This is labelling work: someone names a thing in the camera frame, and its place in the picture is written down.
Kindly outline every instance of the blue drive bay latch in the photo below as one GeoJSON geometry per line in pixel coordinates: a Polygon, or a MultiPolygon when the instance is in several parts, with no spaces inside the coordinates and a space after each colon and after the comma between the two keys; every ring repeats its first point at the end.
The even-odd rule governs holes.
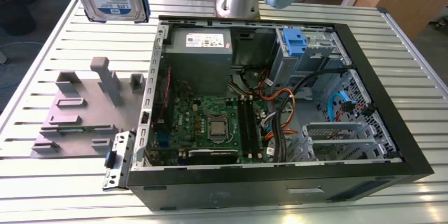
{"type": "Polygon", "coordinates": [[[301,34],[300,29],[282,29],[282,38],[286,43],[288,52],[290,56],[302,56],[306,50],[306,38],[301,34]]]}

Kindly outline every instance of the green circuit board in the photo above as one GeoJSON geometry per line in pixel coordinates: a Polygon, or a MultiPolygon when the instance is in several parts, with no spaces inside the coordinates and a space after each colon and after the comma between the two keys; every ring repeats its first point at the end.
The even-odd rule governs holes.
{"type": "MultiPolygon", "coordinates": [[[[261,133],[257,127],[257,139],[260,151],[258,155],[248,157],[242,155],[242,143],[240,124],[237,117],[237,98],[213,98],[213,97],[189,97],[176,98],[173,125],[169,136],[166,134],[157,134],[156,139],[162,143],[161,148],[166,150],[189,150],[194,148],[208,149],[232,149],[238,151],[238,163],[264,163],[268,160],[262,152],[261,133]],[[228,138],[222,141],[210,140],[209,121],[225,121],[228,138]]],[[[254,115],[265,111],[265,102],[252,102],[254,115]]],[[[260,118],[253,118],[256,124],[260,123],[260,118]]],[[[177,152],[161,151],[161,159],[164,165],[177,165],[177,152]]]]}

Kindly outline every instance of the cpu socket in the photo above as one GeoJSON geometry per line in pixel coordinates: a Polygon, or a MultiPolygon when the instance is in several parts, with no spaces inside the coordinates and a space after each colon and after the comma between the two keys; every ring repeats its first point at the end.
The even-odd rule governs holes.
{"type": "Polygon", "coordinates": [[[208,116],[206,125],[208,140],[214,144],[224,143],[229,139],[228,117],[225,115],[208,116]]]}

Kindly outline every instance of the motherboard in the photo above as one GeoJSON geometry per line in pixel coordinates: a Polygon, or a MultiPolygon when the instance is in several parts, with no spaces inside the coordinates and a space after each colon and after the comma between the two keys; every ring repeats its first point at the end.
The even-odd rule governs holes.
{"type": "Polygon", "coordinates": [[[149,159],[158,165],[264,163],[258,127],[265,102],[252,98],[176,98],[169,133],[156,133],[149,159]]]}

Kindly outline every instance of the aluminum table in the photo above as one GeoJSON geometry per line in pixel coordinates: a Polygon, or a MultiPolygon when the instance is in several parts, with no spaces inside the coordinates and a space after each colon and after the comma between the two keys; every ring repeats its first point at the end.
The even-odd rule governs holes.
{"type": "Polygon", "coordinates": [[[118,77],[149,69],[158,15],[213,16],[212,0],[149,0],[146,24],[90,23],[72,0],[0,116],[0,222],[441,223],[448,222],[448,88],[388,14],[373,8],[293,4],[266,19],[349,25],[434,174],[356,202],[150,212],[130,191],[101,192],[104,159],[30,159],[30,146],[57,91],[57,74],[109,58],[118,77]]]}

